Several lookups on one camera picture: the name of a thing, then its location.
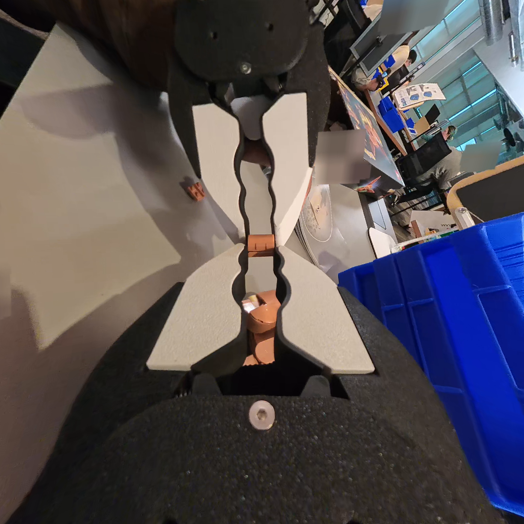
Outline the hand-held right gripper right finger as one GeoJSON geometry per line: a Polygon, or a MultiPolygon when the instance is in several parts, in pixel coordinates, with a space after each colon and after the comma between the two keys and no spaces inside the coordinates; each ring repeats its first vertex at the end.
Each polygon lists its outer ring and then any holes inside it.
{"type": "Polygon", "coordinates": [[[373,373],[375,366],[335,282],[286,246],[276,254],[285,284],[280,309],[284,341],[331,374],[373,373]]]}

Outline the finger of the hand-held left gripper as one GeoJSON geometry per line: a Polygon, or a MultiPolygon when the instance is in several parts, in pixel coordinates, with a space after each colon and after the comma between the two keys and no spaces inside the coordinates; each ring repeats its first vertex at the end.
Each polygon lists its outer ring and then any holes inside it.
{"type": "Polygon", "coordinates": [[[301,213],[310,184],[306,93],[280,96],[261,118],[272,159],[272,227],[277,247],[284,246],[301,213]]]}
{"type": "Polygon", "coordinates": [[[214,104],[192,107],[201,182],[220,225],[235,244],[246,243],[239,176],[243,133],[235,115],[214,104]]]}

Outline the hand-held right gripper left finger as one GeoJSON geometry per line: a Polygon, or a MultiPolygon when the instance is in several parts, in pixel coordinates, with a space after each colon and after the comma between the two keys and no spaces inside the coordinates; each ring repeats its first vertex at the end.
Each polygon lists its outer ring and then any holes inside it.
{"type": "Polygon", "coordinates": [[[149,370],[231,374],[242,366],[245,255],[245,246],[233,246],[187,278],[148,358],[149,370]]]}

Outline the tan brown brick toy figure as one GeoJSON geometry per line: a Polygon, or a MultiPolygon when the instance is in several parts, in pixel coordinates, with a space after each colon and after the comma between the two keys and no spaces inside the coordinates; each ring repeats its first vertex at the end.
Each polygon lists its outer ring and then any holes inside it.
{"type": "Polygon", "coordinates": [[[275,361],[276,323],[280,306],[276,290],[255,293],[242,301],[247,313],[248,334],[244,366],[268,365],[275,361]]]}

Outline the small orange brick assembly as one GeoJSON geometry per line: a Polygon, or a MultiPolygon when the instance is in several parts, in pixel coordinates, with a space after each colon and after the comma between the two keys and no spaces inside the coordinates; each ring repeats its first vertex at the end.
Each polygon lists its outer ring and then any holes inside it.
{"type": "Polygon", "coordinates": [[[248,257],[272,257],[275,252],[273,234],[249,234],[247,237],[248,257]]]}

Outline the person's left forearm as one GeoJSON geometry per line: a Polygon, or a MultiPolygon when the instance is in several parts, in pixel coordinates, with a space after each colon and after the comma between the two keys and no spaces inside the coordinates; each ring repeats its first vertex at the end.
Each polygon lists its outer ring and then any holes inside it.
{"type": "Polygon", "coordinates": [[[167,91],[177,1],[35,1],[114,51],[142,84],[167,91]]]}

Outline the grey desk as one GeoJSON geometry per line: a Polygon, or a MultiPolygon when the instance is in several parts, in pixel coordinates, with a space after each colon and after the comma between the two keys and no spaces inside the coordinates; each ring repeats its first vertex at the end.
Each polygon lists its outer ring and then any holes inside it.
{"type": "MultiPolygon", "coordinates": [[[[383,487],[393,473],[378,445],[396,432],[330,392],[344,378],[379,378],[373,345],[357,329],[375,371],[335,375],[284,341],[276,245],[272,364],[230,374],[148,369],[193,272],[233,246],[245,246],[248,271],[241,165],[246,243],[235,244],[210,200],[181,188],[185,177],[203,186],[183,149],[167,94],[139,87],[66,25],[53,28],[1,119],[2,283],[10,282],[1,517],[393,522],[397,504],[383,487]]],[[[350,295],[338,290],[354,322],[350,295]]]]}

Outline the person's left hand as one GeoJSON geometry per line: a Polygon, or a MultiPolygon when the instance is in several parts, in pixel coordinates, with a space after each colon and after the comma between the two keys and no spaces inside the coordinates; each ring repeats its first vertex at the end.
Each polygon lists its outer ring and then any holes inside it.
{"type": "MultiPolygon", "coordinates": [[[[244,153],[242,157],[243,161],[257,164],[261,168],[271,168],[271,160],[268,152],[265,149],[265,146],[263,145],[262,140],[250,140],[248,138],[244,141],[244,153]]],[[[307,168],[307,186],[305,188],[305,192],[302,195],[302,201],[300,203],[300,206],[297,208],[297,216],[299,216],[301,209],[305,203],[305,200],[307,199],[309,192],[311,190],[312,186],[312,174],[313,169],[312,167],[307,168]]]]}

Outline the small brown brick piece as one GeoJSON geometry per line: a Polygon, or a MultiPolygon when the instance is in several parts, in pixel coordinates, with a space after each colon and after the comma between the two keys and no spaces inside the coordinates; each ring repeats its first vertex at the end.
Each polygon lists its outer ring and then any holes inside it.
{"type": "Polygon", "coordinates": [[[205,199],[206,194],[200,182],[192,178],[185,177],[179,184],[191,200],[202,202],[205,199]]]}

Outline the colourful printed toy box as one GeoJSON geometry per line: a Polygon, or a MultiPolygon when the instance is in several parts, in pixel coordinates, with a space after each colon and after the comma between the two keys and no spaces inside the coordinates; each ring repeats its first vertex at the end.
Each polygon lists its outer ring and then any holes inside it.
{"type": "Polygon", "coordinates": [[[331,82],[331,102],[325,130],[355,130],[364,135],[365,167],[353,175],[346,187],[374,200],[388,197],[404,187],[404,182],[381,128],[371,110],[328,67],[331,82]]]}

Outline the white curved board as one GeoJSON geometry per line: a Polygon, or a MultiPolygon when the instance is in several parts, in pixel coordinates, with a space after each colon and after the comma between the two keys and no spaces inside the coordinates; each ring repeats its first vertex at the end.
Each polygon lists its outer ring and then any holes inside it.
{"type": "Polygon", "coordinates": [[[376,259],[398,252],[396,240],[374,227],[368,229],[368,238],[376,259]]]}

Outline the black board with wooden edge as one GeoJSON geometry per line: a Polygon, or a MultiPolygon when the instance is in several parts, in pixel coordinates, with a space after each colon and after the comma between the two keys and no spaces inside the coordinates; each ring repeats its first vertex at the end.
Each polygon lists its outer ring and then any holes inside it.
{"type": "Polygon", "coordinates": [[[523,156],[459,181],[446,206],[461,230],[523,213],[523,156]]]}

